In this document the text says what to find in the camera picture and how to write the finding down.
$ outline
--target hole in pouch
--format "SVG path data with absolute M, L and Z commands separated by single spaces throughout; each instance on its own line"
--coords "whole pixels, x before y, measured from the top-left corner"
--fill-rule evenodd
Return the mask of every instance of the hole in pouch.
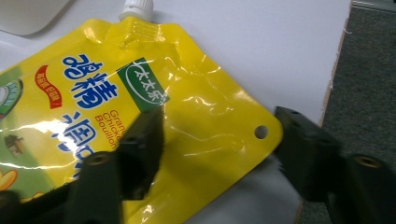
M 368 157 L 357 157 L 355 158 L 355 161 L 357 161 L 360 165 L 371 167 L 371 168 L 379 168 L 381 164 Z
M 256 135 L 258 139 L 264 139 L 268 135 L 267 127 L 264 125 L 258 126 L 256 130 L 254 130 L 254 135 Z

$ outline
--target gray surface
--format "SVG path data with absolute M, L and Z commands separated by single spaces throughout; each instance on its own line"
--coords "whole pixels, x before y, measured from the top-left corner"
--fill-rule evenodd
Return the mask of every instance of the gray surface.
M 396 172 L 396 14 L 352 8 L 323 129 Z M 331 223 L 322 204 L 305 203 L 299 223 Z

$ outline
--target green label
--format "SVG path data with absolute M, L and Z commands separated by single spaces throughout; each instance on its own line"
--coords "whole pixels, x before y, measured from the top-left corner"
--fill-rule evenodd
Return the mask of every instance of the green label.
M 22 93 L 22 82 L 14 80 L 0 86 L 0 120 L 3 119 L 18 102 Z
M 169 100 L 144 58 L 123 66 L 117 73 L 140 111 L 150 110 Z

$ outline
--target spout pouch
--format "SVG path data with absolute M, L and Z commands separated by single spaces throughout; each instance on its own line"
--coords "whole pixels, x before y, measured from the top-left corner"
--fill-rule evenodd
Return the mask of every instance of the spout pouch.
M 116 149 L 140 111 L 158 105 L 161 168 L 144 201 L 123 203 L 128 223 L 185 221 L 282 136 L 178 25 L 89 20 L 0 75 L 0 188 L 30 199 L 73 181 L 86 157 Z

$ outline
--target yellow packaging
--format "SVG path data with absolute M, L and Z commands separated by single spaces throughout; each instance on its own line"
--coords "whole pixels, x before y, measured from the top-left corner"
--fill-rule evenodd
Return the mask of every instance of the yellow packaging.
M 84 158 L 114 150 L 158 105 L 161 168 L 147 199 L 124 203 L 127 222 L 186 220 L 281 139 L 272 114 L 179 26 L 89 20 L 0 75 L 0 188 L 32 198 L 73 181 Z

